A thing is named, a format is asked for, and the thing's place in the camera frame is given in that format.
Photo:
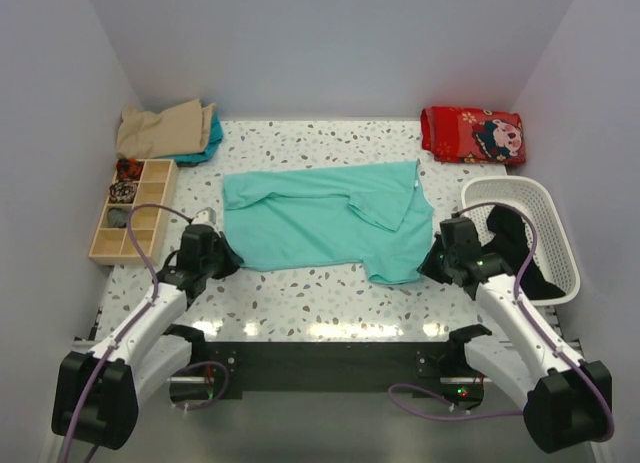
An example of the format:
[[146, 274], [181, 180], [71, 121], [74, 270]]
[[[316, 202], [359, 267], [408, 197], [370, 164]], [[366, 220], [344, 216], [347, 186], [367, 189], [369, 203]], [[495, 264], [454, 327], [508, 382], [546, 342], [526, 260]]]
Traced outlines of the mint green t shirt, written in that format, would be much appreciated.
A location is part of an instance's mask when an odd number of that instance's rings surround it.
[[369, 281], [418, 280], [434, 210], [418, 161], [230, 174], [224, 233], [246, 268], [362, 265]]

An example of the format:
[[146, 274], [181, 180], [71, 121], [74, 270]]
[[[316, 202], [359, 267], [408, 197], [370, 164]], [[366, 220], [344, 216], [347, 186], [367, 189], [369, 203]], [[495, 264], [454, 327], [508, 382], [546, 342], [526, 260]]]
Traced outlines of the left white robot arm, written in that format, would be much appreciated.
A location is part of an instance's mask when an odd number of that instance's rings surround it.
[[178, 371], [210, 365], [203, 331], [177, 324], [211, 279], [241, 259], [213, 225], [192, 223], [134, 311], [86, 352], [72, 351], [57, 377], [51, 430], [68, 450], [77, 439], [117, 450], [131, 436], [142, 404]]

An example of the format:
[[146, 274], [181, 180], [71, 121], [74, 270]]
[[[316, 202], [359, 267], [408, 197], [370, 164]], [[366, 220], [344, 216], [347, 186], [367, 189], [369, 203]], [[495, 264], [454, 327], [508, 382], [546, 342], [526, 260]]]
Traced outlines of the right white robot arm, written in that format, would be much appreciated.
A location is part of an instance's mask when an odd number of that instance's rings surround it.
[[440, 230], [420, 273], [455, 284], [499, 325], [517, 358], [500, 363], [485, 350], [483, 326], [451, 333], [448, 369], [487, 376], [520, 408], [534, 443], [553, 453], [583, 442], [606, 442], [615, 432], [612, 377], [600, 361], [587, 361], [568, 345], [529, 301], [518, 274], [496, 254], [482, 250], [473, 221], [459, 214]]

